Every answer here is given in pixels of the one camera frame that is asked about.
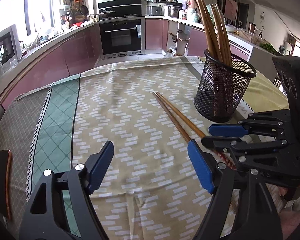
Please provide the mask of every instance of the tile floor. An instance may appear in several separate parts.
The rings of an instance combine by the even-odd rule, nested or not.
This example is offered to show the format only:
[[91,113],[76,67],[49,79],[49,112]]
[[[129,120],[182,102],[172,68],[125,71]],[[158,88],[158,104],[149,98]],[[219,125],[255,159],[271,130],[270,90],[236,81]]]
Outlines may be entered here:
[[115,57],[115,58],[107,58],[100,60],[96,67],[104,66],[107,64],[130,61],[130,60],[138,60],[138,59],[150,59],[150,58],[163,58],[162,54],[144,54],[144,55],[135,55],[135,56],[126,56],[126,57]]

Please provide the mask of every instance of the blue rubber pad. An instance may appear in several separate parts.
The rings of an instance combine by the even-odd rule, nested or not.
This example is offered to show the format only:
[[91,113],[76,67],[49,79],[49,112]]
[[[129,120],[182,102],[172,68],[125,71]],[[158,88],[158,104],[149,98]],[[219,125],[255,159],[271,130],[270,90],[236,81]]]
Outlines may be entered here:
[[195,169],[195,172],[198,175],[201,186],[210,194],[212,194],[215,189],[215,186],[213,185],[212,171],[202,157],[201,152],[201,149],[194,140],[191,140],[188,143],[188,155]]
[[98,155],[100,156],[90,172],[89,184],[86,188],[89,195],[97,190],[103,181],[103,178],[114,156],[113,143],[109,141],[109,144],[106,144],[100,153],[98,153]]
[[226,125],[212,124],[209,127],[209,133],[212,136],[241,138],[249,134],[249,131],[246,130],[242,125],[237,125],[237,124],[226,124]]

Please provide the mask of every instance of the oven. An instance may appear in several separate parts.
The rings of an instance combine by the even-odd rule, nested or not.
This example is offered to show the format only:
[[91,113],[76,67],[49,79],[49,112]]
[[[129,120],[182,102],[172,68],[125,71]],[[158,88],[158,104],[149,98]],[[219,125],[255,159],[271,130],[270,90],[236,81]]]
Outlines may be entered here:
[[101,59],[144,54],[145,17],[125,17],[100,22]]

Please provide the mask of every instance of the mesh pen holder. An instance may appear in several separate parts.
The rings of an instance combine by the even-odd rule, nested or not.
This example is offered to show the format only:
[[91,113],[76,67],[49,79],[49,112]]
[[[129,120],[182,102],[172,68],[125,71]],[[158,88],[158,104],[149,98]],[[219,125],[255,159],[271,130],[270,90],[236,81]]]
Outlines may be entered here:
[[257,71],[242,58],[232,55],[232,67],[215,60],[206,49],[201,81],[194,105],[198,112],[213,122],[231,119]]

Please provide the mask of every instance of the black phone with copper edge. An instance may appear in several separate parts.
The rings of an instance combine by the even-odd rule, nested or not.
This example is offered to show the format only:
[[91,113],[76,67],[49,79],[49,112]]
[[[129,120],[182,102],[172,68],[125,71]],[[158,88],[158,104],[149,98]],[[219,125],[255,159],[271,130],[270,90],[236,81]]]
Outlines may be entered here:
[[0,213],[8,220],[11,220],[11,209],[9,199],[11,162],[11,151],[0,151]]

